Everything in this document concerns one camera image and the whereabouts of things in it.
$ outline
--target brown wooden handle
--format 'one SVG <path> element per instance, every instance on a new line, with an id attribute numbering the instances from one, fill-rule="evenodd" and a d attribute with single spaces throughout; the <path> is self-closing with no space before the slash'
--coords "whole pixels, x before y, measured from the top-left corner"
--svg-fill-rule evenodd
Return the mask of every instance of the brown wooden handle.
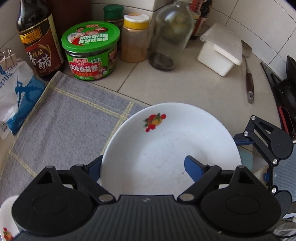
<path id="1" fill-rule="evenodd" d="M 254 94 L 253 76 L 251 73 L 246 74 L 246 87 L 247 87 L 247 93 L 251 91 Z"/>

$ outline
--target green lid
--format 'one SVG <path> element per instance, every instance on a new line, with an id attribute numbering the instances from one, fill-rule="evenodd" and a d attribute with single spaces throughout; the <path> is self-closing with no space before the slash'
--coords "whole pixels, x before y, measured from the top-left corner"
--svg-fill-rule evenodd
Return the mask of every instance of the green lid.
<path id="1" fill-rule="evenodd" d="M 90 21 L 69 28 L 62 36 L 62 46 L 73 53 L 91 53 L 114 45 L 119 35 L 112 23 Z"/>
<path id="2" fill-rule="evenodd" d="M 124 6 L 110 4 L 104 7 L 104 19 L 117 20 L 123 18 Z"/>

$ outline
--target yellow brand label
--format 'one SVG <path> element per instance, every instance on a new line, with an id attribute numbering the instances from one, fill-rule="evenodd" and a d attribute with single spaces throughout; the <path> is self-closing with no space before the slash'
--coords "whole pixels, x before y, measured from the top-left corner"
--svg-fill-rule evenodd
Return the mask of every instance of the yellow brand label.
<path id="1" fill-rule="evenodd" d="M 40 28 L 34 29 L 33 31 L 27 34 L 20 35 L 20 40 L 22 41 L 23 44 L 29 44 L 40 38 L 42 38 L 42 33 Z"/>

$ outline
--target blue and white bag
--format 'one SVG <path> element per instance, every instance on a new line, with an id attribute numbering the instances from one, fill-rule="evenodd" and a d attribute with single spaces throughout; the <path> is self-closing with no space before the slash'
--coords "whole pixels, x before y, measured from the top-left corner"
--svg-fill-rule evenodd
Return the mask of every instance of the blue and white bag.
<path id="1" fill-rule="evenodd" d="M 0 121 L 16 134 L 45 89 L 25 61 L 3 70 L 0 66 Z"/>

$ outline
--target white bowl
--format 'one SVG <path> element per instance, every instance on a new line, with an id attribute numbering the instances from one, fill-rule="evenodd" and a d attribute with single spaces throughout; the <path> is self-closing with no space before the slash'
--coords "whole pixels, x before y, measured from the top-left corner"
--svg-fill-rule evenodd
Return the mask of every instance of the white bowl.
<path id="1" fill-rule="evenodd" d="M 193 184 L 184 169 L 187 155 L 225 170 L 241 165 L 233 138 L 214 116 L 188 104 L 154 105 L 116 131 L 103 156 L 100 184 L 116 198 L 121 194 L 176 198 Z"/>
<path id="2" fill-rule="evenodd" d="M 4 238 L 4 232 L 7 232 L 6 235 L 8 239 L 13 236 L 14 238 L 20 233 L 11 214 L 12 205 L 16 201 L 18 196 L 12 196 L 6 199 L 0 208 L 0 229 L 1 229 L 1 238 L 2 241 L 6 241 Z"/>

